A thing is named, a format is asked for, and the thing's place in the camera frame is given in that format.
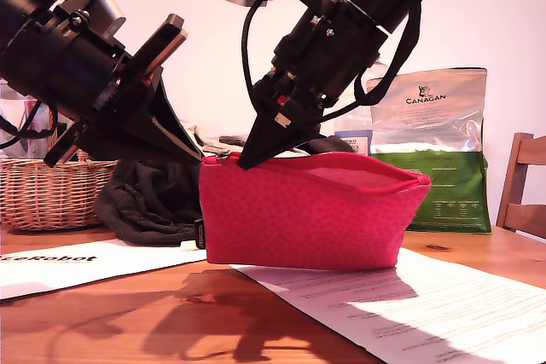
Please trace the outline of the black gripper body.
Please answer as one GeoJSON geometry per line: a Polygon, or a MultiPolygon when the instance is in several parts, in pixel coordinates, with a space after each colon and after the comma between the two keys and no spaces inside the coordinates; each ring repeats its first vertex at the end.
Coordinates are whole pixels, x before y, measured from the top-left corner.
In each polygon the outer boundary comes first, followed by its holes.
{"type": "Polygon", "coordinates": [[[30,25],[10,41],[9,86],[73,120],[46,155],[47,165],[79,148],[78,139],[90,125],[123,124],[137,113],[149,113],[161,81],[161,61],[182,27],[183,19],[170,14],[135,55],[89,29],[75,32],[67,22],[50,32],[30,25]]]}
{"type": "Polygon", "coordinates": [[[257,114],[296,125],[322,121],[350,82],[379,57],[387,35],[348,0],[319,0],[274,50],[274,72],[253,87],[257,114]]]}

